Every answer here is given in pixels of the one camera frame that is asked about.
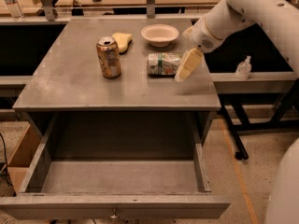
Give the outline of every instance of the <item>beer can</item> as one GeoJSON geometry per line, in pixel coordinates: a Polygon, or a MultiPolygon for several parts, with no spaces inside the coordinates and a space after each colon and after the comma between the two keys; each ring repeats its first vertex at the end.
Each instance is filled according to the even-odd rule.
{"type": "Polygon", "coordinates": [[[113,78],[121,74],[119,47],[113,37],[102,37],[96,44],[97,55],[104,77],[113,78]]]}

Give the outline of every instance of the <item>sponge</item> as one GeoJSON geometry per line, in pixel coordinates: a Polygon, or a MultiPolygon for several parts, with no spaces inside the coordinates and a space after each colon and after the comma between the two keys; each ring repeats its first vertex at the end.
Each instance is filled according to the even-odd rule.
{"type": "Polygon", "coordinates": [[[202,62],[202,60],[203,52],[200,49],[191,49],[189,51],[186,51],[177,70],[175,80],[177,82],[184,81],[202,62]]]}
{"type": "Polygon", "coordinates": [[[128,50],[128,45],[133,40],[132,34],[115,33],[112,36],[119,45],[120,54],[128,50]]]}

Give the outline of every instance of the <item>bottle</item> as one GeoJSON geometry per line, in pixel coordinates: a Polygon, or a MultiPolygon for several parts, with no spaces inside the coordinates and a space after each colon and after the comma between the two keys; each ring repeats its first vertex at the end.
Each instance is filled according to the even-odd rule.
{"type": "Polygon", "coordinates": [[[235,76],[239,79],[247,79],[251,71],[250,56],[247,56],[244,62],[240,63],[235,71],[235,76]]]}
{"type": "Polygon", "coordinates": [[[7,9],[11,14],[11,17],[15,21],[22,21],[24,19],[24,14],[21,11],[21,6],[18,0],[4,0],[4,1],[7,5],[7,9]]]}

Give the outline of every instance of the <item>bowl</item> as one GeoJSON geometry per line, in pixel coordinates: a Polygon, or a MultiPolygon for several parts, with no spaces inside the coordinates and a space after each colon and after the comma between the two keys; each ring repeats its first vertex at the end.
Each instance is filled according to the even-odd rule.
{"type": "Polygon", "coordinates": [[[152,46],[162,48],[176,40],[179,32],[173,26],[155,24],[142,29],[141,34],[152,46]]]}

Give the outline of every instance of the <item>concrete floor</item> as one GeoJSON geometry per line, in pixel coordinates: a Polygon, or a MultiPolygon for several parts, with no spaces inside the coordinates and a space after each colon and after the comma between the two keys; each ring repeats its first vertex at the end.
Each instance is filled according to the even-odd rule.
{"type": "MultiPolygon", "coordinates": [[[[267,106],[252,109],[253,117],[267,118],[271,108],[267,106]]],[[[7,114],[0,116],[0,132],[6,139],[7,153],[11,152],[28,123],[26,121],[6,121],[7,114]]],[[[257,224],[263,223],[270,190],[273,185],[278,164],[286,149],[299,137],[298,129],[275,130],[272,132],[247,133],[241,136],[249,153],[249,159],[235,159],[235,143],[227,129],[225,120],[217,116],[212,122],[204,146],[207,174],[212,193],[230,198],[231,205],[217,220],[195,219],[137,219],[112,221],[96,219],[95,223],[127,224],[257,224]]],[[[0,146],[0,161],[3,161],[3,147],[0,146]]],[[[13,188],[0,177],[0,196],[11,196],[13,188]]],[[[47,220],[16,220],[0,211],[0,223],[39,224],[47,220]]],[[[58,220],[56,223],[69,223],[58,220]]],[[[91,219],[71,220],[72,224],[94,223],[91,219]]]]}

